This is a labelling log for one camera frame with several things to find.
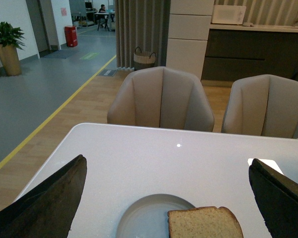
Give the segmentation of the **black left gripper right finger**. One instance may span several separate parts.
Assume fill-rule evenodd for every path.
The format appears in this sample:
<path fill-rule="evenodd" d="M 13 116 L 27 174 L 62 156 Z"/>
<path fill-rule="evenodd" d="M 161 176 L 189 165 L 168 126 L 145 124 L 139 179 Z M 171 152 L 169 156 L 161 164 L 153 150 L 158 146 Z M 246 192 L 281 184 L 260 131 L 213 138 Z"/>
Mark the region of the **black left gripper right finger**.
<path fill-rule="evenodd" d="M 298 238 L 298 183 L 259 159 L 249 166 L 249 182 L 273 238 Z"/>

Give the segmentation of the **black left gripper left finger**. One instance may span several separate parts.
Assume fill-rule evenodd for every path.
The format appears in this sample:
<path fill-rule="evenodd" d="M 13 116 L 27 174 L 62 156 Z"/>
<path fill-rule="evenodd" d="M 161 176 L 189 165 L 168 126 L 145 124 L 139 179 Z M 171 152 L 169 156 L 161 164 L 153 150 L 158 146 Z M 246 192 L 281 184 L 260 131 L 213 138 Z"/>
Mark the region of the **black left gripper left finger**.
<path fill-rule="evenodd" d="M 0 211 L 0 238 L 66 238 L 86 174 L 86 158 L 78 155 Z"/>

